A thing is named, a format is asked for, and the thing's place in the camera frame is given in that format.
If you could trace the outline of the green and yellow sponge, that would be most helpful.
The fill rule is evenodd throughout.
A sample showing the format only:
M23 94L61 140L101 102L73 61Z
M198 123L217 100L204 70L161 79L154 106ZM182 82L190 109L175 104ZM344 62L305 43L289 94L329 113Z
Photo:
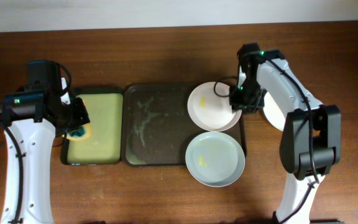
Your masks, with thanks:
M84 124L74 131L67 134L67 139L70 141L83 141L91 136L91 125Z

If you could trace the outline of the white plate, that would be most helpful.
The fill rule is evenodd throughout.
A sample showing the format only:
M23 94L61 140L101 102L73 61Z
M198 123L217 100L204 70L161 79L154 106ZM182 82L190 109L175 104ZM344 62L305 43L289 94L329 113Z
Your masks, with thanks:
M187 110L191 120L207 131L225 131L232 128L241 118L242 111L232 110L228 97L229 85L206 82L198 85L189 95Z
M279 131L283 131L285 125L285 116L276 104L269 92L264 96L263 114L266 120Z

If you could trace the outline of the light grey plate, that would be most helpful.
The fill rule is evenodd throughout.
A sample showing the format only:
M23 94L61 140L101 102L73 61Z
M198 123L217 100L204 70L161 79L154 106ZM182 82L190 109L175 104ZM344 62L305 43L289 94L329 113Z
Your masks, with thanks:
M198 182L209 187L225 187L243 173L245 153L230 135L205 132L190 141L185 152L185 164Z

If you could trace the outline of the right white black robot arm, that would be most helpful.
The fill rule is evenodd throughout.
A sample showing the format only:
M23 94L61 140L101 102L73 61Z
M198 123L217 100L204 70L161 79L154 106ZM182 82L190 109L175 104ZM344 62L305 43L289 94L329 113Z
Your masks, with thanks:
M324 105L297 79L284 54L244 44L237 52L233 111L254 113L269 94L285 117L279 155L287 176L274 223L309 223L316 191L341 157L341 112Z

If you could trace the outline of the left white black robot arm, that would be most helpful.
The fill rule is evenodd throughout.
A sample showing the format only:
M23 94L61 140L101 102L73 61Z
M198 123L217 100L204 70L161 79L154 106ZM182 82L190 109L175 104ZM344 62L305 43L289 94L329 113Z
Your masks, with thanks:
M0 125L7 146L1 223L53 223L50 160L57 136L90 123L81 98L70 98L68 69L51 60L27 64L27 83L5 96Z

